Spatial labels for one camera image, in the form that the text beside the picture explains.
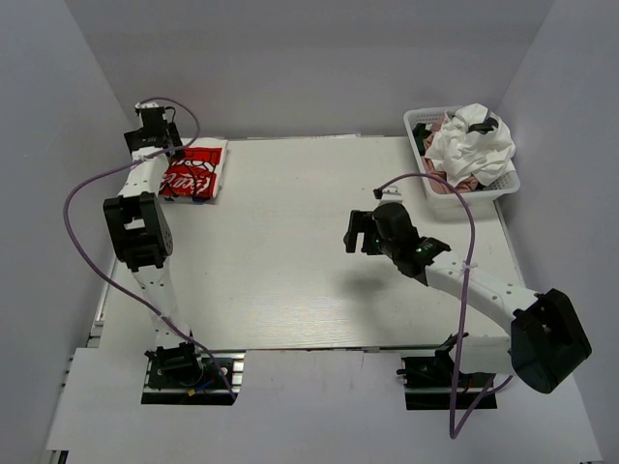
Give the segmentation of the white red print t shirt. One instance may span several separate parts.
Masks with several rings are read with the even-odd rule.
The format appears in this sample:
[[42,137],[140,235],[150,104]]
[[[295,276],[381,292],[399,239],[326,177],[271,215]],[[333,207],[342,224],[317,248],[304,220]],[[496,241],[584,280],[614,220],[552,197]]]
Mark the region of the white red print t shirt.
[[182,159],[165,171],[159,191],[162,195],[216,198],[221,189],[228,141],[200,137],[185,150]]

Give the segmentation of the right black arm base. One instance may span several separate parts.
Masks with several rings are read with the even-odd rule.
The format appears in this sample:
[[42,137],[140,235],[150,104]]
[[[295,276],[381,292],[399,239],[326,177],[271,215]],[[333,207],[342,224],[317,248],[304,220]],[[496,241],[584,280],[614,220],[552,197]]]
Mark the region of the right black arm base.
[[[404,387],[407,411],[448,411],[453,371],[435,357],[407,357],[396,375]],[[460,374],[456,410],[468,409],[490,378],[488,374]]]

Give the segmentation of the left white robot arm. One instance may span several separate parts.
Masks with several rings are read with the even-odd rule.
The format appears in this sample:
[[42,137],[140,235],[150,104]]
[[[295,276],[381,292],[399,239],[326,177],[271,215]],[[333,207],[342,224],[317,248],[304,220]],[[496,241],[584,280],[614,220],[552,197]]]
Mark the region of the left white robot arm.
[[170,371],[182,385],[192,386],[202,379],[205,364],[192,354],[192,332],[178,308],[169,266],[173,238],[159,200],[163,174],[182,146],[166,111],[153,101],[135,106],[141,126],[124,134],[132,164],[119,193],[104,201],[103,213],[116,258],[138,287],[132,297],[150,313],[155,331],[150,356],[186,351],[174,358]]

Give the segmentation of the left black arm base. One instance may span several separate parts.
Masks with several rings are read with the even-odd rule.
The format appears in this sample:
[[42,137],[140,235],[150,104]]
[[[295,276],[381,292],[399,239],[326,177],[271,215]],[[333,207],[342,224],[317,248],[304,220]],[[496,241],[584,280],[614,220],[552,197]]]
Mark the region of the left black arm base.
[[209,356],[194,345],[145,352],[143,405],[231,406],[242,385],[245,354],[216,352]]

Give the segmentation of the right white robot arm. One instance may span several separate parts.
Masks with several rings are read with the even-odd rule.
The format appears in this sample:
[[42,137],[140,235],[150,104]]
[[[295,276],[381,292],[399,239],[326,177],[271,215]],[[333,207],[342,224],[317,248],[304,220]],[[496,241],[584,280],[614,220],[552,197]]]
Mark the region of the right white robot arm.
[[540,293],[473,270],[447,244],[420,235],[400,203],[352,211],[343,242],[348,253],[388,257],[404,276],[460,298],[502,330],[500,336],[454,334],[436,350],[437,375],[448,385],[470,374],[504,374],[550,393],[592,354],[565,293]]

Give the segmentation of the white black print t shirt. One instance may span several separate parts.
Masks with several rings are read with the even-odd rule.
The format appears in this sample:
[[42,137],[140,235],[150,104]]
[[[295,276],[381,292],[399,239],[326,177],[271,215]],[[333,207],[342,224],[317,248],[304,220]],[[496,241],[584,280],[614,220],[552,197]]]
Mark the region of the white black print t shirt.
[[509,127],[479,103],[446,113],[424,145],[427,166],[459,189],[487,187],[515,170]]

